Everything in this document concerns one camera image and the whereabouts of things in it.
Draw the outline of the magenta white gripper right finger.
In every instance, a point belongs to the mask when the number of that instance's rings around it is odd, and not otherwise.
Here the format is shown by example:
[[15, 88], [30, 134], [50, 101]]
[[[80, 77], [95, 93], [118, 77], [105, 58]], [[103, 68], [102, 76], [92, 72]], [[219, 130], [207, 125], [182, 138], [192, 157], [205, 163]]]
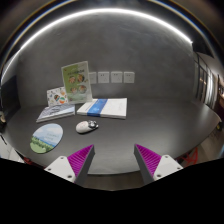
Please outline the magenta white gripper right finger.
[[182, 166], [171, 156], [159, 155], [139, 144], [134, 145], [134, 155], [145, 185], [182, 169]]

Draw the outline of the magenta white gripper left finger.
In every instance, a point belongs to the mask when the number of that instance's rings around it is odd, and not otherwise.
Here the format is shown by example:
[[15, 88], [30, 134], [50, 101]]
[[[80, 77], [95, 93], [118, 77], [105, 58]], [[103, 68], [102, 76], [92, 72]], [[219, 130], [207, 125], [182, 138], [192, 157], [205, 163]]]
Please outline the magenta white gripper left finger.
[[45, 171], [82, 186], [94, 155], [94, 146], [89, 145], [68, 157], [59, 156], [45, 168]]

